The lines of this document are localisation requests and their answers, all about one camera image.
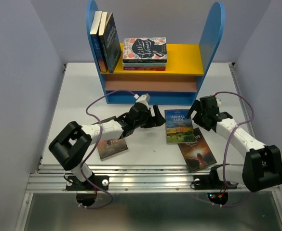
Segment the Animal Farm blue book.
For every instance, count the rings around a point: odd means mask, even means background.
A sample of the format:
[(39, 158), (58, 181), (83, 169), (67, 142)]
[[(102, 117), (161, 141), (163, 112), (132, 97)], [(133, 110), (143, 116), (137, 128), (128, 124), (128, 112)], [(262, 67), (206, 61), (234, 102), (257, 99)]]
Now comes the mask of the Animal Farm blue book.
[(188, 109), (165, 110), (166, 141), (168, 144), (194, 142), (193, 124)]

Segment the Nineteen Eighty-Four dark book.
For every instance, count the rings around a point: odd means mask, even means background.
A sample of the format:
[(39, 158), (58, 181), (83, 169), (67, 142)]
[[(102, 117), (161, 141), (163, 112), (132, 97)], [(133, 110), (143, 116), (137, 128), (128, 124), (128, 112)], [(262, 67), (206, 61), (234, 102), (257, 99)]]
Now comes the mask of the Nineteen Eighty-Four dark book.
[(121, 56), (121, 46), (113, 13), (102, 12), (98, 35), (108, 71), (113, 73)]

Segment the Jane Eyre blue book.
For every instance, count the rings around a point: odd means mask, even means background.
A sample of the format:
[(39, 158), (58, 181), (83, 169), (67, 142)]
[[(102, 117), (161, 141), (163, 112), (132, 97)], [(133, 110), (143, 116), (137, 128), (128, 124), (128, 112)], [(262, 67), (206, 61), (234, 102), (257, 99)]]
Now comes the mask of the Jane Eyre blue book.
[(102, 11), (96, 11), (94, 13), (94, 19), (93, 19), (91, 30), (90, 30), (90, 36), (91, 36), (95, 56), (97, 58), (100, 71), (106, 72), (108, 70), (107, 63), (104, 57), (104, 52), (103, 52), (103, 49), (100, 43), (99, 34), (98, 34), (99, 26), (100, 26), (100, 22), (102, 18), (102, 13), (103, 13)]

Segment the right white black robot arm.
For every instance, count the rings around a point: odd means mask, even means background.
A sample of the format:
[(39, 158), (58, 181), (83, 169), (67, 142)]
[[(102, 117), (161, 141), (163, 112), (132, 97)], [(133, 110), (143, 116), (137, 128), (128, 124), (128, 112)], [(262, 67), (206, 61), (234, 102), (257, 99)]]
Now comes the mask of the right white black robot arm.
[(233, 146), (243, 157), (242, 165), (228, 164), (211, 167), (208, 175), (195, 175), (191, 184), (195, 190), (236, 189), (239, 184), (255, 193), (282, 184), (282, 157), (275, 145), (266, 145), (240, 127), (227, 112), (221, 112), (213, 95), (196, 100), (187, 117), (201, 128), (214, 131), (227, 139), (225, 150)]

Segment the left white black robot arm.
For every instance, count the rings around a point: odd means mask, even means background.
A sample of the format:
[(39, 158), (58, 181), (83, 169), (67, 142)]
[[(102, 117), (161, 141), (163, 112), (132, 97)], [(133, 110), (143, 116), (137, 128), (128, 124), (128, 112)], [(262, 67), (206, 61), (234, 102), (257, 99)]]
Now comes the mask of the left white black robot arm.
[(77, 122), (69, 122), (49, 144), (53, 154), (64, 170), (70, 171), (77, 184), (84, 190), (93, 186), (94, 173), (84, 163), (84, 156), (93, 144), (100, 141), (120, 140), (133, 134), (137, 128), (160, 127), (165, 124), (165, 118), (157, 105), (151, 109), (144, 103), (135, 103), (129, 112), (106, 121), (82, 126)]

